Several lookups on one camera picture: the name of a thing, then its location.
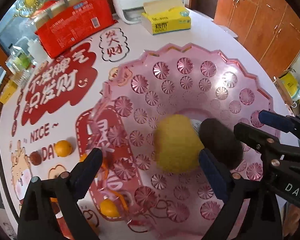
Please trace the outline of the small orange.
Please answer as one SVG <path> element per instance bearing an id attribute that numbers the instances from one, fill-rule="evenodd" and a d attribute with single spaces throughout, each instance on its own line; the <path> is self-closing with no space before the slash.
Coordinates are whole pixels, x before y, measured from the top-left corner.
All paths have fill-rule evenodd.
<path id="1" fill-rule="evenodd" d="M 60 140 L 54 145 L 55 153 L 58 157 L 67 157 L 72 153 L 72 145 L 67 140 Z"/>

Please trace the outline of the small orange label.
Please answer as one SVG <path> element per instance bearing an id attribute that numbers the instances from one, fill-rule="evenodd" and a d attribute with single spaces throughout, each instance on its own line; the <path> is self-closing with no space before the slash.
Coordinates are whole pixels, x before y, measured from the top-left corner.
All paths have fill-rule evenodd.
<path id="1" fill-rule="evenodd" d="M 100 211 L 101 211 L 102 215 L 109 217 L 109 218 L 120 217 L 120 213 L 119 213 L 115 203 L 109 198 L 102 200 L 102 202 L 100 203 Z"/>

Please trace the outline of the dark avocado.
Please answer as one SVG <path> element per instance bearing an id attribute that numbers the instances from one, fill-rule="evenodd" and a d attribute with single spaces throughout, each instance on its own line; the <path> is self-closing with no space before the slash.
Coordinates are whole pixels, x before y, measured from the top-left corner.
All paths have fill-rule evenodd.
<path id="1" fill-rule="evenodd" d="M 236 139 L 233 131 L 218 119 L 205 119 L 200 124 L 199 138 L 204 147 L 229 170 L 234 170 L 242 162 L 242 143 Z"/>

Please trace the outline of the red lychee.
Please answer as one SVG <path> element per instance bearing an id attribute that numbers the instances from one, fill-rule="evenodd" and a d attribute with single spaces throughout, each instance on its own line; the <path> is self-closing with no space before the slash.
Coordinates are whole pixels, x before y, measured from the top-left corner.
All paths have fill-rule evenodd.
<path id="1" fill-rule="evenodd" d="M 38 166 L 42 163 L 42 155 L 38 151 L 33 151 L 30 154 L 29 160 L 32 165 Z"/>

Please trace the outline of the yellow pear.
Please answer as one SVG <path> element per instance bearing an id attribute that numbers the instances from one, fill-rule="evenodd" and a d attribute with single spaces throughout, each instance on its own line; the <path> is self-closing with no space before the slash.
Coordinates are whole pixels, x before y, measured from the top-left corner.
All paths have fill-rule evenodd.
<path id="1" fill-rule="evenodd" d="M 157 124 L 154 132 L 155 161 L 164 172 L 180 174 L 195 170 L 203 148 L 188 117 L 169 115 Z"/>

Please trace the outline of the cardboard box on floor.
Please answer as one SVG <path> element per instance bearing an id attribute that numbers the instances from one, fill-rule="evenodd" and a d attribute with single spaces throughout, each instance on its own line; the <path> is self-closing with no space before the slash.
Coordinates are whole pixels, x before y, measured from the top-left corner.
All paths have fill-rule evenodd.
<path id="1" fill-rule="evenodd" d="M 274 76 L 273 83 L 279 91 L 279 94 L 283 98 L 285 104 L 295 107 L 296 100 L 294 98 L 297 96 L 299 90 L 299 82 L 295 74 L 293 74 L 293 71 L 285 70 L 281 76 Z"/>

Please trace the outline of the printed pink tablecloth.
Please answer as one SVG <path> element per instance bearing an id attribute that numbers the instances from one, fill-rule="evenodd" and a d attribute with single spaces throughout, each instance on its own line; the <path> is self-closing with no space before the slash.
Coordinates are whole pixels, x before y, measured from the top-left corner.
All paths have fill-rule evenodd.
<path id="1" fill-rule="evenodd" d="M 197 168 L 156 162 L 159 121 L 182 114 L 261 128 L 263 110 L 287 115 L 273 82 L 233 37 L 196 12 L 191 28 L 151 35 L 122 21 L 33 73 L 0 117 L 5 206 L 20 212 L 32 178 L 56 178 L 100 148 L 100 172 L 78 205 L 100 239 L 200 239 L 223 203 Z"/>

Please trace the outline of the pink plastic fruit bowl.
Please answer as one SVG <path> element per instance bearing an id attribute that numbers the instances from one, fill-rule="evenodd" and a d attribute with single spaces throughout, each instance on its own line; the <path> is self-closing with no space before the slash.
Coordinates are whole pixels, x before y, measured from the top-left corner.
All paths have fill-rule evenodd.
<path id="1" fill-rule="evenodd" d="M 198 163 L 200 124 L 258 119 L 272 97 L 237 60 L 196 44 L 168 44 L 113 68 L 87 118 L 87 146 L 104 153 L 90 188 L 100 214 L 157 239 L 202 237 L 223 204 Z"/>

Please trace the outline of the white round stool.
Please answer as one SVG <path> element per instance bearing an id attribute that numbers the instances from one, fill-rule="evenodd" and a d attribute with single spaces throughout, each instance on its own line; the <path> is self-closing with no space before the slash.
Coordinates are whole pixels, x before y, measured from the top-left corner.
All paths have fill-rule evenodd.
<path id="1" fill-rule="evenodd" d="M 226 32 L 226 33 L 228 33 L 231 37 L 233 37 L 235 40 L 237 40 L 238 41 L 238 35 L 235 33 L 235 32 L 233 32 L 231 29 L 229 29 L 228 27 L 223 27 L 223 29 L 224 29 L 224 31 Z"/>

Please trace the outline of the yellow flat box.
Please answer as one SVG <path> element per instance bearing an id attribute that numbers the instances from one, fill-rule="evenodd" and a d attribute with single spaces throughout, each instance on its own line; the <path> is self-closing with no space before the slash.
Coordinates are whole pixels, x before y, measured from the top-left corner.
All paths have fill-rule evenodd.
<path id="1" fill-rule="evenodd" d="M 9 80 L 8 83 L 6 83 L 5 87 L 2 90 L 2 93 L 0 95 L 0 102 L 3 105 L 6 104 L 7 101 L 10 99 L 10 97 L 15 93 L 17 88 L 18 88 L 18 85 L 13 80 Z"/>

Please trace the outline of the clear plastic bottle green label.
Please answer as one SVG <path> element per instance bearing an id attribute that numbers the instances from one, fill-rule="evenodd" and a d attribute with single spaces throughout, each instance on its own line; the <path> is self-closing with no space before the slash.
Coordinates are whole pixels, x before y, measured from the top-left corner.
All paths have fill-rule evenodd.
<path id="1" fill-rule="evenodd" d="M 25 51 L 13 44 L 10 44 L 8 47 L 10 51 L 10 55 L 6 60 L 6 66 L 8 69 L 15 74 L 21 70 L 28 69 L 32 64 L 32 57 L 25 53 Z"/>

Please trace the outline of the white squeeze bottle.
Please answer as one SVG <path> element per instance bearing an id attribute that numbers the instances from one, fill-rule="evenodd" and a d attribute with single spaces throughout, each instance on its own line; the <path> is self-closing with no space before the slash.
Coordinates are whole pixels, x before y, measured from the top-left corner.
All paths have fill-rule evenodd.
<path id="1" fill-rule="evenodd" d="M 33 40 L 26 36 L 23 36 L 14 45 L 21 47 L 26 55 L 30 55 L 30 57 L 32 57 L 34 62 L 37 64 L 41 64 L 45 61 L 50 60 L 49 55 L 37 38 Z"/>

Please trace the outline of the red paper cup package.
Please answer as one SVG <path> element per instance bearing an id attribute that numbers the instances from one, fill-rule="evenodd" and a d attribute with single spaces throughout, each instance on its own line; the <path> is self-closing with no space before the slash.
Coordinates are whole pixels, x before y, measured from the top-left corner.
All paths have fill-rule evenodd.
<path id="1" fill-rule="evenodd" d="M 59 0 L 34 18 L 34 32 L 55 58 L 83 39 L 115 23 L 107 0 Z"/>

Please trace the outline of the yellow tissue box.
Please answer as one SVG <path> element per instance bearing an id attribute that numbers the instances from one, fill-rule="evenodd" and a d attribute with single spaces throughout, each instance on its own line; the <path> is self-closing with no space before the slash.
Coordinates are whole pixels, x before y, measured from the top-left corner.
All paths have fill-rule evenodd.
<path id="1" fill-rule="evenodd" d="M 191 28 L 189 11 L 182 0 L 157 0 L 143 4 L 143 27 L 152 35 Z"/>

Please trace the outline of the wooden cabinet wall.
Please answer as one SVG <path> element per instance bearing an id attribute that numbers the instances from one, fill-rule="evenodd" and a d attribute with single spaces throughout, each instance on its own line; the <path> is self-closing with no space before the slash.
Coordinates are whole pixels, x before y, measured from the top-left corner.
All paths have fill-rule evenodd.
<path id="1" fill-rule="evenodd" d="M 285 0 L 218 0 L 213 21 L 232 30 L 271 79 L 300 53 L 300 18 Z"/>

